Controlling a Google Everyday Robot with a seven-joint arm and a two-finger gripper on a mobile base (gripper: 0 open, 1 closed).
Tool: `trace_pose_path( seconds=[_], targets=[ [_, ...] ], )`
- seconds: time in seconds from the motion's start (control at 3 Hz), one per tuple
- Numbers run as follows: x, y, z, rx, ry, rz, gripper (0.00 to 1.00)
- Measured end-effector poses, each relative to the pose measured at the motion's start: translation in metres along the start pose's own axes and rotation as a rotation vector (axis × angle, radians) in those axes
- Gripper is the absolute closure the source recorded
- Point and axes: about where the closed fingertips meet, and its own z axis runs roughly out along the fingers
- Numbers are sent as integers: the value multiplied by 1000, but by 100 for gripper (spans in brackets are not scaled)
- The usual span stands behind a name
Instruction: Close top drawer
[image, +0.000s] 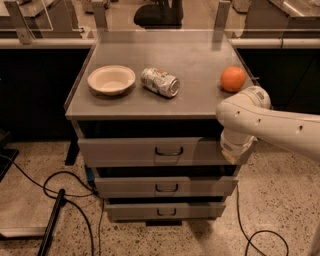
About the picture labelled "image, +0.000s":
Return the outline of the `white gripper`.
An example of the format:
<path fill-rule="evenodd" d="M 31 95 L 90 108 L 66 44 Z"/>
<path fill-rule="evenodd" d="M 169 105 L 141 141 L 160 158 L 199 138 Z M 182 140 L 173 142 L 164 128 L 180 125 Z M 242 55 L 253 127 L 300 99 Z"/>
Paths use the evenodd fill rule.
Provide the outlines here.
<path fill-rule="evenodd" d="M 255 141 L 255 136 L 224 129 L 220 137 L 222 155 L 229 163 L 236 164 Z"/>

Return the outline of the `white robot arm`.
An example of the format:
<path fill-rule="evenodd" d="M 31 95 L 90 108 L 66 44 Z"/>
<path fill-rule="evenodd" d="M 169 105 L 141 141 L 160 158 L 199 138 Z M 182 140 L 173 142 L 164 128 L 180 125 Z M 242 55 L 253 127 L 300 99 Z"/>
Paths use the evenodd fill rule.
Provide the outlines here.
<path fill-rule="evenodd" d="M 257 138 L 320 161 L 320 116 L 272 110 L 270 97 L 260 86 L 250 86 L 221 101 L 216 118 L 224 127 L 222 154 L 232 164 Z"/>

